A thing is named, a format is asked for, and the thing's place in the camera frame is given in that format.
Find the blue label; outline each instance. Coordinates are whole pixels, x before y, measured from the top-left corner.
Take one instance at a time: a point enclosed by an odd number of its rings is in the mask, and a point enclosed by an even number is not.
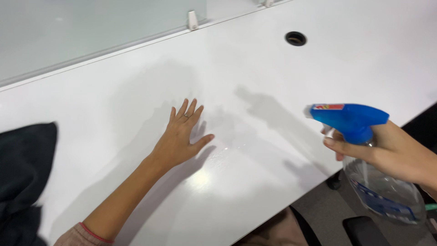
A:
[[[409,224],[417,224],[417,219],[414,216],[413,211],[408,206],[394,202],[378,193],[369,190],[364,185],[358,183],[357,181],[350,179],[352,187],[357,192],[361,201],[375,213],[390,217],[393,219],[401,220],[402,222]]]

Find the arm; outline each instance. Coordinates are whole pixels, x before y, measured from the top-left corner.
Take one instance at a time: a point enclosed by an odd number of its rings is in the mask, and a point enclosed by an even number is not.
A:
[[[156,181],[174,166],[194,157],[214,138],[214,135],[210,134],[197,143],[190,144],[191,130],[203,110],[203,106],[200,106],[194,111],[196,102],[194,99],[187,110],[188,100],[185,99],[177,114],[176,109],[172,107],[167,129],[152,153],[83,221],[83,225],[89,231],[105,241],[113,241],[132,211]],[[62,242],[66,242],[68,237],[61,238]],[[61,238],[55,245],[61,245]]]
[[[378,147],[358,146],[343,141],[337,130],[326,137],[325,146],[344,156],[362,159],[391,177],[419,184],[437,199],[437,155],[409,136],[393,122],[372,127]]]

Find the spray bottle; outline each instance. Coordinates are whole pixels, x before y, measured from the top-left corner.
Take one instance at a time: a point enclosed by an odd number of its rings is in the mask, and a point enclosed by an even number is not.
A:
[[[320,121],[325,131],[332,128],[351,144],[376,147],[370,126],[387,123],[389,115],[359,104],[314,104],[304,110],[307,118]],[[343,170],[363,206],[392,221],[417,225],[426,220],[423,198],[414,184],[394,179],[365,161],[349,156]]]

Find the green object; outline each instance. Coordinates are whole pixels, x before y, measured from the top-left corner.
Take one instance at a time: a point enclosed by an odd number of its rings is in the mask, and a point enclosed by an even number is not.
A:
[[[426,209],[427,211],[429,211],[429,210],[435,210],[435,209],[437,209],[437,204],[435,204],[435,203],[425,204],[425,209]]]

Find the black armrest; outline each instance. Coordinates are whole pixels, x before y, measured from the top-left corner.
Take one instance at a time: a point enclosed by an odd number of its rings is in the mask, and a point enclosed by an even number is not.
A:
[[[367,216],[345,219],[343,227],[353,246],[390,246],[375,222]]]

